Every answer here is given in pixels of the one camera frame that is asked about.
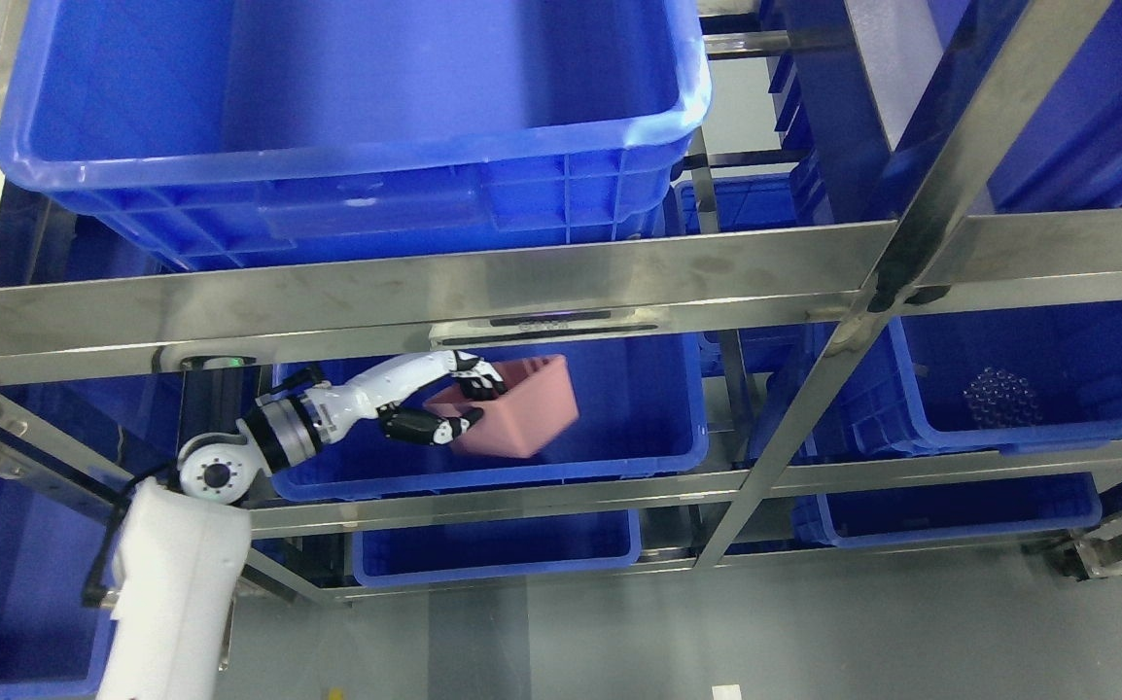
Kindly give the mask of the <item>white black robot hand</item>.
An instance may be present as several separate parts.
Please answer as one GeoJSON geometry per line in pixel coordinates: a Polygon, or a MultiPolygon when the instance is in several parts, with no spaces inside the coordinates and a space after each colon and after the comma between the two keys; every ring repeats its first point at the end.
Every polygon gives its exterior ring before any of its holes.
{"type": "Polygon", "coordinates": [[[442,350],[396,356],[340,385],[318,380],[278,403],[286,416],[298,418],[315,453],[343,441],[358,422],[370,420],[377,422],[384,436],[397,441],[449,444],[473,429],[484,416],[482,408],[447,417],[404,404],[445,377],[468,400],[494,402],[508,392],[502,372],[481,356],[442,350]]]}

